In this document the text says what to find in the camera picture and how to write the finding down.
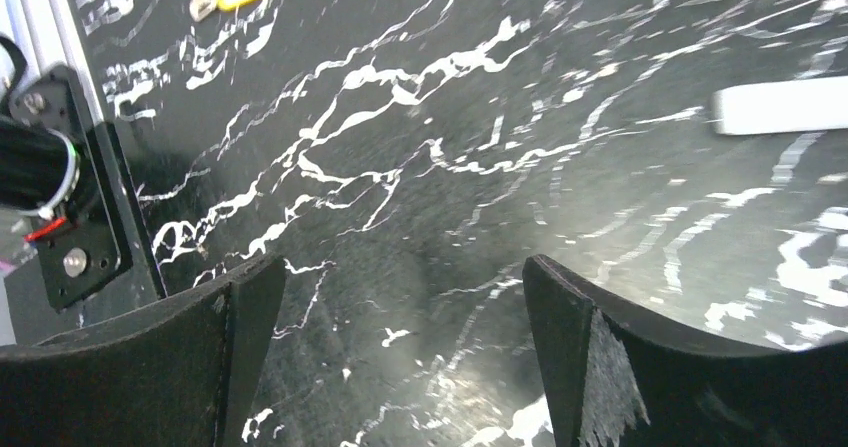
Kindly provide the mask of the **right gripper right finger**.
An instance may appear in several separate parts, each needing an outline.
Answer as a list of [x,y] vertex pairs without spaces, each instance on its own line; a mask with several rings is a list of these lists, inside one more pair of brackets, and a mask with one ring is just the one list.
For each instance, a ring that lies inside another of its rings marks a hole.
[[559,446],[843,446],[847,345],[799,351],[711,334],[545,255],[525,302]]

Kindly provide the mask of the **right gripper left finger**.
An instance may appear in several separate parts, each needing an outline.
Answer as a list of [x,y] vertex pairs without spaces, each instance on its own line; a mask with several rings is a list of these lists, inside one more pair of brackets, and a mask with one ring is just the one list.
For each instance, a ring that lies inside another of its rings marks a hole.
[[286,282],[281,255],[1,350],[5,446],[235,446]]

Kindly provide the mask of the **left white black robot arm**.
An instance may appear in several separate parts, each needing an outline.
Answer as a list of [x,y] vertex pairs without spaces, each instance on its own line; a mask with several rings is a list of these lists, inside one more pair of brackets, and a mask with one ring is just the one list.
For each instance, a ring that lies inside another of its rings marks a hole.
[[12,117],[12,96],[27,60],[5,35],[1,48],[12,64],[12,75],[1,81],[1,208],[39,219],[41,225],[27,236],[36,241],[70,223],[67,203],[80,177],[81,158],[66,134]]

